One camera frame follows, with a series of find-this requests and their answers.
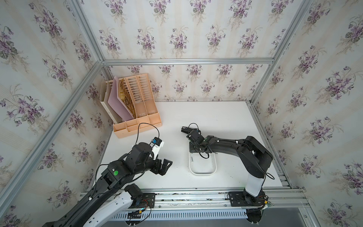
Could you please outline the white plastic storage box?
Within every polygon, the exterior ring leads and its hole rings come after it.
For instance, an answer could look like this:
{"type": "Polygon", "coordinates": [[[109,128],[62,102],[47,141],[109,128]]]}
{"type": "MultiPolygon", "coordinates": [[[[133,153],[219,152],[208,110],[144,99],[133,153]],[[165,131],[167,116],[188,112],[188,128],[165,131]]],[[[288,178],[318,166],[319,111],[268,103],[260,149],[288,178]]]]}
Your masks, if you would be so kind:
{"type": "Polygon", "coordinates": [[[214,153],[207,156],[200,155],[189,142],[189,169],[196,176],[210,176],[217,171],[216,156],[214,153]]]}

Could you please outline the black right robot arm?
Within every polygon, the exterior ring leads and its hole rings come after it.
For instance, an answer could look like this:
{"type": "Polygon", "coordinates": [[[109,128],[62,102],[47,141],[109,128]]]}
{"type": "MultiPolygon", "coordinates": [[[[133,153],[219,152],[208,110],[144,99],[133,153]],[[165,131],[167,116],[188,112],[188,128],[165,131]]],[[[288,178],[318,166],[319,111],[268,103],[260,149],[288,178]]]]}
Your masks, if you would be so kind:
{"type": "Polygon", "coordinates": [[[238,157],[248,172],[245,193],[257,198],[261,195],[265,178],[275,178],[268,173],[273,155],[254,137],[245,139],[221,139],[215,136],[203,137],[200,129],[183,126],[181,132],[187,134],[190,153],[198,153],[208,159],[212,153],[223,153],[238,157]]]}

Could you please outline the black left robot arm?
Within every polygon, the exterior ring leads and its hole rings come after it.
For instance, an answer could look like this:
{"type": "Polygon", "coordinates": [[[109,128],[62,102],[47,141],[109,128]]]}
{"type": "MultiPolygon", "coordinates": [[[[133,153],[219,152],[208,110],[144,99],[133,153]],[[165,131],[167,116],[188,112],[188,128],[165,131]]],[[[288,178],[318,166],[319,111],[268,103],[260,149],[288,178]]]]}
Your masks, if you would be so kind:
{"type": "Polygon", "coordinates": [[[143,193],[133,183],[135,176],[147,171],[163,176],[172,165],[172,161],[157,157],[163,145],[161,139],[134,145],[129,153],[107,165],[94,186],[67,214],[44,226],[100,227],[133,202],[141,203],[143,193]]]}

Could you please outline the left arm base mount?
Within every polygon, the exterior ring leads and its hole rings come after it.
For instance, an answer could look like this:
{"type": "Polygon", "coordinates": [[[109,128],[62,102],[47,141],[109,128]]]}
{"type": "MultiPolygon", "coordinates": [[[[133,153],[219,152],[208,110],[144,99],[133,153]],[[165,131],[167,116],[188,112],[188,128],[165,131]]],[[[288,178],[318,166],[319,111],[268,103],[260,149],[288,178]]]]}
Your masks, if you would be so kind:
{"type": "Polygon", "coordinates": [[[129,209],[154,208],[156,200],[155,193],[144,193],[132,200],[129,209]]]}

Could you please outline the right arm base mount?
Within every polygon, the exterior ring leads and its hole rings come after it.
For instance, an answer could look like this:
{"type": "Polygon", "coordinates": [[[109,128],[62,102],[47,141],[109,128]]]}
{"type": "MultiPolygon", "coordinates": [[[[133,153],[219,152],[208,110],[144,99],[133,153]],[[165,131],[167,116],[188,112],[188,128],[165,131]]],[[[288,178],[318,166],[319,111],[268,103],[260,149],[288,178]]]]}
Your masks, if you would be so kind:
{"type": "Polygon", "coordinates": [[[229,192],[227,199],[232,207],[264,207],[268,203],[269,197],[263,191],[260,191],[257,197],[253,197],[243,190],[241,192],[229,192]]]}

